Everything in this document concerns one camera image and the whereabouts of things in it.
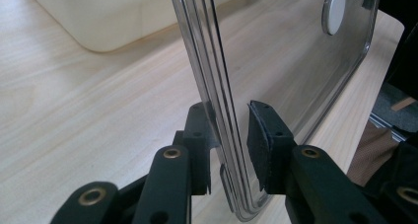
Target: wooden table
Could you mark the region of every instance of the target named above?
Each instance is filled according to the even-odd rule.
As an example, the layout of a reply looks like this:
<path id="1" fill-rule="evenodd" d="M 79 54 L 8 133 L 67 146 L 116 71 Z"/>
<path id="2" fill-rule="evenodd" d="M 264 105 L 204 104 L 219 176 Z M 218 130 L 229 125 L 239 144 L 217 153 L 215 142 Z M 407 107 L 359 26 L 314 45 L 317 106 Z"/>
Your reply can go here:
<path id="1" fill-rule="evenodd" d="M 48 223 L 86 183 L 124 187 L 147 174 L 200 100 L 177 26 L 94 53 L 35 0 L 0 3 L 0 223 Z M 379 13 L 368 56 L 310 141 L 344 171 L 402 30 Z M 193 221 L 238 223 L 212 160 L 212 195 L 193 198 Z M 288 221 L 283 201 L 250 223 Z"/>

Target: table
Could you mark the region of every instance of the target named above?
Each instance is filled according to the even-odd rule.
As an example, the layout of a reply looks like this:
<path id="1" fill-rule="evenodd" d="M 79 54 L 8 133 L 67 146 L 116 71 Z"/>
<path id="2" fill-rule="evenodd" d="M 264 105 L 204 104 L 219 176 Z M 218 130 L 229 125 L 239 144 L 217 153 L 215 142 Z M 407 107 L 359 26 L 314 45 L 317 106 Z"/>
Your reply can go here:
<path id="1" fill-rule="evenodd" d="M 200 101 L 177 26 L 94 53 L 35 0 L 0 2 L 0 223 L 48 223 L 86 183 L 147 174 Z M 402 31 L 379 13 L 369 54 L 310 140 L 345 172 Z M 193 198 L 193 222 L 239 223 L 211 155 L 212 195 Z M 250 223 L 288 222 L 283 203 Z"/>

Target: clear acrylic panel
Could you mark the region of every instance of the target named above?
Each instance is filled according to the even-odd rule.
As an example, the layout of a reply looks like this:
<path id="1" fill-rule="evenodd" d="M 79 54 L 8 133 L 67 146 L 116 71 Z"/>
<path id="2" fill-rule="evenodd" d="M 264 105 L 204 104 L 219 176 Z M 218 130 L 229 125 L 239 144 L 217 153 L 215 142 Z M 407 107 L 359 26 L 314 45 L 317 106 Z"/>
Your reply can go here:
<path id="1" fill-rule="evenodd" d="M 267 203 L 246 146 L 248 104 L 309 139 L 370 45 L 379 0 L 173 0 L 221 177 L 242 221 Z"/>

